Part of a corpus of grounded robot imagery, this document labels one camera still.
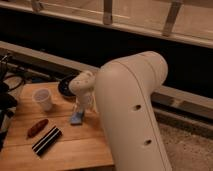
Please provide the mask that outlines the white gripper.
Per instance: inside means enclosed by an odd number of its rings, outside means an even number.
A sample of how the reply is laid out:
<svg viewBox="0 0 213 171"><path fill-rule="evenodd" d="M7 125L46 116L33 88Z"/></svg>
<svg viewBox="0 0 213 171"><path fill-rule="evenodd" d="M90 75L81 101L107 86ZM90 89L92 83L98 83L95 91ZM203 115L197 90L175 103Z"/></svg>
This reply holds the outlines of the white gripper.
<svg viewBox="0 0 213 171"><path fill-rule="evenodd" d="M74 106L74 112L79 113L80 110L84 111L87 109L91 109L93 107L94 99L91 92L87 92L84 94L80 94L77 96L78 99L78 105L75 104ZM93 116L94 111L93 110L87 110L86 116L91 117Z"/></svg>

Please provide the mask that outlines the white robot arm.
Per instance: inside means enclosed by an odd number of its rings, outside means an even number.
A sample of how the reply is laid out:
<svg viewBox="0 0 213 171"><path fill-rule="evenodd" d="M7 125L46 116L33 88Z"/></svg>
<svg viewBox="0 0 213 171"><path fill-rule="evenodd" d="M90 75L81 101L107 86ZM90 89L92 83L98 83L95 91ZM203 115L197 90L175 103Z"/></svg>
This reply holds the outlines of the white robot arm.
<svg viewBox="0 0 213 171"><path fill-rule="evenodd" d="M116 171L172 171L151 104L167 74L165 59L145 51L70 81L78 113L96 104Z"/></svg>

